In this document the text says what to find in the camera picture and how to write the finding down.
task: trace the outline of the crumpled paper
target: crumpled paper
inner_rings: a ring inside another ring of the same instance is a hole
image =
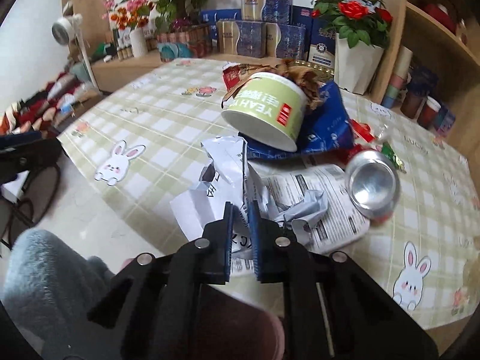
[[[279,207],[260,176],[247,161],[247,143],[242,137],[217,137],[202,141],[210,158],[199,175],[199,181],[170,202],[178,225],[189,241],[202,236],[207,223],[223,218],[225,203],[235,207],[232,245],[236,257],[251,259],[253,254],[248,228],[248,206],[258,201],[262,218],[274,220],[292,228],[299,242],[310,237],[303,230],[305,223],[313,225],[327,211],[323,191],[308,190],[303,202],[291,207]]]
[[[323,85],[323,83],[318,80],[317,73],[315,73],[313,68],[307,66],[289,66],[292,61],[292,59],[282,59],[281,64],[278,64],[276,67],[265,64],[237,64],[228,66],[224,69],[224,80],[228,92],[223,96],[222,107],[225,101],[235,96],[240,89],[242,89],[252,74],[267,72],[283,76],[300,87],[307,96],[308,100],[305,110],[306,113],[309,114],[325,102],[325,100],[318,95],[318,87]]]

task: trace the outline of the white flower pot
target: white flower pot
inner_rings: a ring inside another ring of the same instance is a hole
[[[374,76],[382,58],[383,49],[379,46],[367,46],[360,41],[354,48],[349,48],[346,39],[339,39],[335,44],[334,81],[340,88],[363,95]]]
[[[133,56],[135,58],[147,55],[147,42],[145,41],[143,28],[135,28],[135,30],[130,33],[130,42],[131,50],[133,51]]]

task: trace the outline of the red rose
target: red rose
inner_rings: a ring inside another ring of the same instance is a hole
[[[390,15],[390,12],[388,12],[386,9],[375,8],[375,12],[377,12],[378,16],[380,16],[388,24],[390,24],[392,22],[393,17],[392,17],[392,15]]]
[[[368,15],[368,8],[357,1],[338,3],[338,9],[340,9],[340,12],[350,19],[359,20],[365,15]]]

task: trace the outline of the green paper cup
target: green paper cup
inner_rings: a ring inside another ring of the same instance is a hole
[[[292,81],[261,72],[252,74],[222,117],[265,145],[295,152],[306,104],[306,94]]]

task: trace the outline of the green plaid tablecloth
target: green plaid tablecloth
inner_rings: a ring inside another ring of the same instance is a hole
[[[220,115],[225,64],[208,59],[165,64],[103,100],[59,137],[107,204],[165,254],[186,242],[170,201],[198,180],[207,162],[200,142],[237,133]],[[472,314],[480,293],[480,259],[474,246],[480,214],[466,159],[446,144],[444,149],[436,146],[431,133],[405,117],[362,97],[347,92],[343,96],[353,119],[374,130],[383,123],[392,127],[390,143],[406,166],[406,173],[400,174],[402,195],[394,216],[372,227],[346,252],[393,297],[410,242],[416,263],[428,256],[431,265],[422,280],[421,300],[414,310],[407,310],[412,318],[428,329]],[[95,173],[105,172],[106,165],[115,171],[107,159],[121,141],[126,142],[124,155],[141,154],[126,160],[128,171],[115,185],[109,185],[107,177],[96,180]],[[254,167],[264,176],[303,165],[256,161]],[[226,290],[282,312],[280,285],[260,285],[249,275],[233,279]]]

